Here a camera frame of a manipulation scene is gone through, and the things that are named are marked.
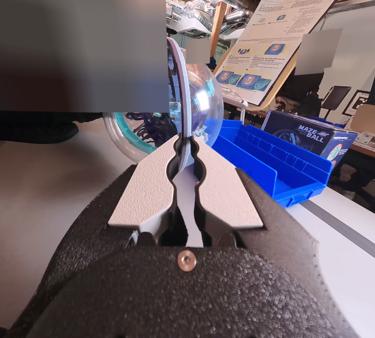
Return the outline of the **person's left forearm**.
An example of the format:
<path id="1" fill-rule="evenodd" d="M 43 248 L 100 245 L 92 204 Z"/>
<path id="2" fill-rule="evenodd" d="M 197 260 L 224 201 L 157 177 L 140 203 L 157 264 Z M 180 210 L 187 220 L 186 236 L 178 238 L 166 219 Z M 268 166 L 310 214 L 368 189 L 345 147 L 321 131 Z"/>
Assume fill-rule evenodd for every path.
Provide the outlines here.
<path id="1" fill-rule="evenodd" d="M 102 112 L 1 111 L 0 140 L 31 144 L 57 144 L 79 132 L 75 122 L 102 118 Z"/>

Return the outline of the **instruction sheet clipboard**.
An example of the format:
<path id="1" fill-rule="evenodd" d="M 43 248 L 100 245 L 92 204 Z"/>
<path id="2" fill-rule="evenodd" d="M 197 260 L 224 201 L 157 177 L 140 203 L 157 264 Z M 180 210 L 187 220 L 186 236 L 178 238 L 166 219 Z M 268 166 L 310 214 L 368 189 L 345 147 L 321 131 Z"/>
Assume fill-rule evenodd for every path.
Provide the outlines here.
<path id="1" fill-rule="evenodd" d="M 233 106 L 261 107 L 283 84 L 287 65 L 337 0 L 261 0 L 218 71 L 223 100 Z"/>

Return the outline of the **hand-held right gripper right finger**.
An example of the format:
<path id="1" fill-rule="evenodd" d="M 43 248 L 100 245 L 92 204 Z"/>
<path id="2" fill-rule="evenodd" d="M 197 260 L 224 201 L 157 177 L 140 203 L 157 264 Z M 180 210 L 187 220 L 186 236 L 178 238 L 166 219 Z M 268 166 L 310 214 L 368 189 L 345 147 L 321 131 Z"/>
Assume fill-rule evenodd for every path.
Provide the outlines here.
<path id="1" fill-rule="evenodd" d="M 263 222 L 236 167 L 215 150 L 192 137 L 195 188 L 194 218 L 209 236 L 262 228 Z"/>

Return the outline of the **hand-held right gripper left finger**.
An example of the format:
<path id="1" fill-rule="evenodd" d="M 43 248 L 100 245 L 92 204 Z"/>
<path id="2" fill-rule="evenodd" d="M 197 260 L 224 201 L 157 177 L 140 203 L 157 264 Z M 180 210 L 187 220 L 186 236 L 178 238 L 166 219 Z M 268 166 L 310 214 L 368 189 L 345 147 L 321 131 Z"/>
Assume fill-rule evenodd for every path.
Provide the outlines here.
<path id="1" fill-rule="evenodd" d="M 168 228 L 168 211 L 174 200 L 174 186 L 167 167 L 178 160 L 174 136 L 141 160 L 110 219 L 109 226 L 132 228 L 158 237 Z"/>

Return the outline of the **tablet on stand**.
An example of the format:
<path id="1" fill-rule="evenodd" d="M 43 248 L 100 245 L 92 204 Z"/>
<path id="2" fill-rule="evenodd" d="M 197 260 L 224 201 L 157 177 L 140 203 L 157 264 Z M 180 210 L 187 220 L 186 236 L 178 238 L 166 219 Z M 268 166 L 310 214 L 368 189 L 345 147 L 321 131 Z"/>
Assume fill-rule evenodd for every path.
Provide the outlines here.
<path id="1" fill-rule="evenodd" d="M 351 87 L 333 86 L 322 101 L 321 108 L 329 111 L 336 110 L 344 98 L 347 96 Z"/>

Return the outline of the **dark blue maze ball box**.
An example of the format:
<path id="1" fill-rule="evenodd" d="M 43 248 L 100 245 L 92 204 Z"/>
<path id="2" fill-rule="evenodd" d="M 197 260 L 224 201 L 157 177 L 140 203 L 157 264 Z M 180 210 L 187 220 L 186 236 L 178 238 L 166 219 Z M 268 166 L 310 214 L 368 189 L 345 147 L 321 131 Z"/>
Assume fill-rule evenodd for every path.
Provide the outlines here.
<path id="1" fill-rule="evenodd" d="M 261 129 L 333 163 L 341 161 L 358 133 L 281 111 L 269 111 Z"/>

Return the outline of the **clear maze ball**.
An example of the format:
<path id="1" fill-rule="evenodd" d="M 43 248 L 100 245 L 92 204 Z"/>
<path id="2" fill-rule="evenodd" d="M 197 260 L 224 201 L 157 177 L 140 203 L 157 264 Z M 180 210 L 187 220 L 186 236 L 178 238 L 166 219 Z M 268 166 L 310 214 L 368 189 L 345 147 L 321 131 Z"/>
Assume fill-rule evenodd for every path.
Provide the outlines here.
<path id="1" fill-rule="evenodd" d="M 172 137 L 195 136 L 212 147 L 223 121 L 223 98 L 206 64 L 186 64 L 186 51 L 167 38 L 169 110 L 103 113 L 117 148 L 138 163 Z"/>

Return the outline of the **blue plastic bin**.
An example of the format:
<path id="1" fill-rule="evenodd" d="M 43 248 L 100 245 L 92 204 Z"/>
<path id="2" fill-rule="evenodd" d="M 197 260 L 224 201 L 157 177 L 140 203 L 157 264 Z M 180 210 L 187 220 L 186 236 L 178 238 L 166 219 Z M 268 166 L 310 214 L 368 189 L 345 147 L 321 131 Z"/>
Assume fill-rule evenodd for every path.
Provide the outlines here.
<path id="1" fill-rule="evenodd" d="M 320 195 L 333 169 L 331 161 L 237 120 L 222 121 L 212 148 L 284 208 Z"/>

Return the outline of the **black and white marker tag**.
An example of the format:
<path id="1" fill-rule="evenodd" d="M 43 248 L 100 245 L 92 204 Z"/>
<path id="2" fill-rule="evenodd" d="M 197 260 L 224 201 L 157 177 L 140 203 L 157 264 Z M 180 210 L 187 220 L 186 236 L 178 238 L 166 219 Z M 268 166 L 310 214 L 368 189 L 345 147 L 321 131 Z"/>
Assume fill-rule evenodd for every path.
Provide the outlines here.
<path id="1" fill-rule="evenodd" d="M 370 92 L 364 90 L 357 90 L 349 103 L 342 112 L 346 116 L 354 116 L 358 108 L 367 103 L 370 96 Z"/>

